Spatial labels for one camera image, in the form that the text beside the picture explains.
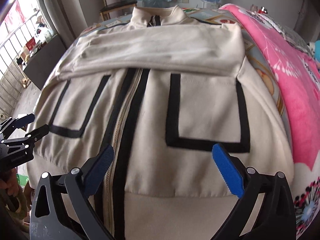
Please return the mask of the left forearm cream fuzzy sleeve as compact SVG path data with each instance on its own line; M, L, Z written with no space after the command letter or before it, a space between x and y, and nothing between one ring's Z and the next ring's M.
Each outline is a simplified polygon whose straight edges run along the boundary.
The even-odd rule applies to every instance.
M19 200L1 189L1 239L28 239L27 236Z

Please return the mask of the person's left hand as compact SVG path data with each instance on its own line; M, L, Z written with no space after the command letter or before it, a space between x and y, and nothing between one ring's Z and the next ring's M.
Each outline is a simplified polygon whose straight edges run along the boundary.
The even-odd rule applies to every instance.
M16 174L16 168L13 168L9 171L9 178L6 181L0 181L0 188L7 190L9 196L16 197L20 190Z

